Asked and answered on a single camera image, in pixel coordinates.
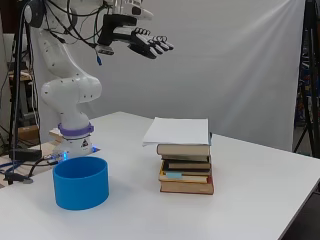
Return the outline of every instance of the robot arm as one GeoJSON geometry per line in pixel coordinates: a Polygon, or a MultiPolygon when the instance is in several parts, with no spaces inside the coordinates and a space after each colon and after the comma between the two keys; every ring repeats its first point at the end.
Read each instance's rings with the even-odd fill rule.
{"type": "Polygon", "coordinates": [[[90,154],[93,151],[90,133],[94,128],[88,117],[78,110],[77,104],[99,98],[102,87],[97,78],[75,63],[63,34],[85,42],[95,49],[97,56],[98,53],[113,55],[111,44],[114,41],[124,42],[132,51],[150,59],[172,50],[173,45],[167,42],[166,37],[151,36],[149,30],[136,27],[138,20],[151,20],[153,16],[142,8],[141,0],[30,0],[24,15],[29,25],[38,29],[40,51],[48,70],[56,76],[41,89],[43,100],[61,119],[58,128],[64,140],[54,153],[63,158],[90,154]],[[108,9],[97,43],[84,39],[77,32],[78,17],[88,16],[77,14],[75,9],[78,6],[99,7],[94,14],[108,9]]]}

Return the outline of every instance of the stack of books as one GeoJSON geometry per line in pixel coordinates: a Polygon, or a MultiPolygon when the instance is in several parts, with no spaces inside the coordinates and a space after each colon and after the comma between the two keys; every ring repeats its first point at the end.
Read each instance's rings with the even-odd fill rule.
{"type": "Polygon", "coordinates": [[[214,192],[209,145],[159,144],[161,192],[214,192]]]}

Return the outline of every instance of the blue cylinder container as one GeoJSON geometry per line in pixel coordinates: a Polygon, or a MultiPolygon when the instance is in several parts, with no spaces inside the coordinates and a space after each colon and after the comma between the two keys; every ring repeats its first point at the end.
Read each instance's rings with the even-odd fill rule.
{"type": "Polygon", "coordinates": [[[103,203],[109,196],[108,164],[96,157],[79,157],[59,163],[53,170],[58,206],[84,210],[103,203]]]}

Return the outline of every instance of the white backdrop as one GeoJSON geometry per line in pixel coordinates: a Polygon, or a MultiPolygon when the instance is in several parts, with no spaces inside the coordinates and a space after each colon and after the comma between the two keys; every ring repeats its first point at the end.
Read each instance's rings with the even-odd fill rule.
{"type": "MultiPolygon", "coordinates": [[[[139,26],[166,35],[173,52],[149,60],[116,43],[99,67],[94,51],[70,46],[103,86],[100,99],[81,106],[90,118],[208,117],[214,133],[291,150],[303,0],[145,0],[144,7],[155,17],[139,26]]],[[[89,20],[82,32],[92,31],[89,20]]],[[[40,87],[52,76],[34,48],[40,87]]],[[[40,116],[45,141],[58,118],[43,103],[40,116]]]]}
{"type": "MultiPolygon", "coordinates": [[[[0,14],[0,86],[2,86],[5,77],[7,75],[7,59],[6,51],[4,47],[4,35],[2,31],[2,21],[1,21],[1,14],[0,14]]],[[[9,120],[10,120],[10,88],[9,88],[9,81],[3,88],[2,96],[1,96],[1,111],[0,111],[0,124],[2,127],[9,129],[9,120]]],[[[8,134],[0,129],[1,136],[6,139],[8,134]]]]}

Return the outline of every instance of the white table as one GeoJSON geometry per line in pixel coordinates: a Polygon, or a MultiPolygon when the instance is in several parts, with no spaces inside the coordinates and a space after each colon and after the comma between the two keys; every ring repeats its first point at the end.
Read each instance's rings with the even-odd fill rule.
{"type": "Polygon", "coordinates": [[[319,160],[214,135],[214,195],[160,193],[160,157],[141,146],[152,120],[115,113],[92,123],[102,148],[93,155],[109,164],[108,200],[63,210],[52,172],[42,173],[0,190],[1,239],[278,239],[320,175],[319,160]]]}

